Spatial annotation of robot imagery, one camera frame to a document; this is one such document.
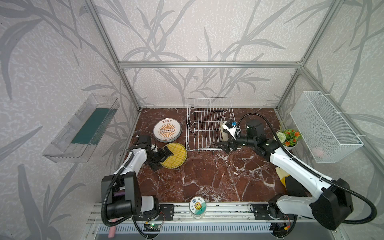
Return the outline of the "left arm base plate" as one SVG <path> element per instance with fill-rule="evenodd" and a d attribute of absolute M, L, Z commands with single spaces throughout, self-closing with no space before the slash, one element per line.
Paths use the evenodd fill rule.
<path fill-rule="evenodd" d="M 175 205 L 160 204 L 157 209 L 134 216 L 136 221 L 172 221 L 174 219 Z"/>

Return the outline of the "tan woven plate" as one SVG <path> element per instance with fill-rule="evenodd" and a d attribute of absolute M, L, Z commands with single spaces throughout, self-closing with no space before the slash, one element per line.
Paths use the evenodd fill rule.
<path fill-rule="evenodd" d="M 228 133 L 224 129 L 223 125 L 224 125 L 224 123 L 220 122 L 220 131 L 221 131 L 223 142 L 227 142 L 229 137 L 228 137 Z"/>

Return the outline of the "green woven plate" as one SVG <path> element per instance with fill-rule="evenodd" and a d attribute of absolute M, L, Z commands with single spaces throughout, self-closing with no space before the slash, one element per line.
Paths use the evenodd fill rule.
<path fill-rule="evenodd" d="M 187 159 L 187 150 L 180 143 L 169 143 L 163 147 L 163 149 L 168 149 L 172 153 L 171 156 L 167 157 L 161 166 L 167 169 L 176 169 L 179 168 Z"/>

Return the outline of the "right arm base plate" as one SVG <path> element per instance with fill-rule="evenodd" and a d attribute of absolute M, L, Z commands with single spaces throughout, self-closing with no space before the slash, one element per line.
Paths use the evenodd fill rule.
<path fill-rule="evenodd" d="M 295 215 L 283 214 L 276 205 L 261 203 L 251 204 L 251 212 L 254 214 L 255 220 L 266 220 L 266 221 L 285 221 L 295 219 Z"/>

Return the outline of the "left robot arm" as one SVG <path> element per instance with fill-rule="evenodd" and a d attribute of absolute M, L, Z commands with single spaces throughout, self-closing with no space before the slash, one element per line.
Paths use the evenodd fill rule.
<path fill-rule="evenodd" d="M 107 226 L 117 225 L 134 216 L 153 219 L 161 212 L 155 196 L 142 195 L 138 173 L 144 164 L 158 170 L 175 153 L 167 146 L 158 148 L 152 144 L 152 137 L 141 135 L 127 149 L 127 154 L 119 169 L 103 177 L 101 182 L 101 218 Z"/>

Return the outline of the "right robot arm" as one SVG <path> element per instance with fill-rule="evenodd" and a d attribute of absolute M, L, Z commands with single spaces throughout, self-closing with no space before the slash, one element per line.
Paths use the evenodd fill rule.
<path fill-rule="evenodd" d="M 315 219 L 328 230 L 336 230 L 352 213 L 353 203 L 349 193 L 328 184 L 323 175 L 292 156 L 280 141 L 268 139 L 263 125 L 254 120 L 247 125 L 247 134 L 241 135 L 240 127 L 233 120 L 220 123 L 223 141 L 216 145 L 226 153 L 238 147 L 249 147 L 261 157 L 284 170 L 307 191 L 309 197 L 275 196 L 270 200 L 270 212 L 291 214 Z"/>

